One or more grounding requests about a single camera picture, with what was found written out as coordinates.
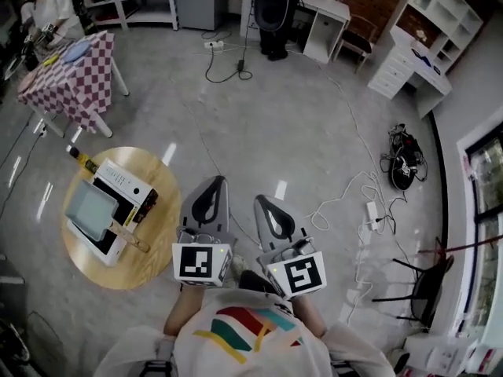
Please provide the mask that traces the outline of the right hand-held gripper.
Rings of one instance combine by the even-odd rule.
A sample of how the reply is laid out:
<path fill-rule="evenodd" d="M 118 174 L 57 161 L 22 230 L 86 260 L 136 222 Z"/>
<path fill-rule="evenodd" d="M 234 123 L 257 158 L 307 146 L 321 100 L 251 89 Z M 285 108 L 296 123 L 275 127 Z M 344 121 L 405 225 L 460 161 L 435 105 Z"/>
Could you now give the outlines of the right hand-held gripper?
<path fill-rule="evenodd" d="M 325 288 L 323 254 L 315 249 L 313 238 L 302 238 L 306 222 L 301 213 L 284 200 L 263 194 L 255 197 L 254 213 L 264 251 L 257 262 L 277 294 L 289 300 Z"/>

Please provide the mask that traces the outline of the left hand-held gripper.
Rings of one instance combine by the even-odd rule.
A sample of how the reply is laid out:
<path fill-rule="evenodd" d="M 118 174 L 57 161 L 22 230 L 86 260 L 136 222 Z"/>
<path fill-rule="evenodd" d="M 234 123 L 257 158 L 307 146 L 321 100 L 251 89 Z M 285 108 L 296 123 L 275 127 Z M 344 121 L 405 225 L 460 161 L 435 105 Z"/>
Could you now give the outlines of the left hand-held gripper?
<path fill-rule="evenodd" d="M 183 201 L 172 245 L 174 278 L 184 285 L 222 287 L 236 237 L 229 231 L 229 190 L 223 176 L 208 178 Z"/>

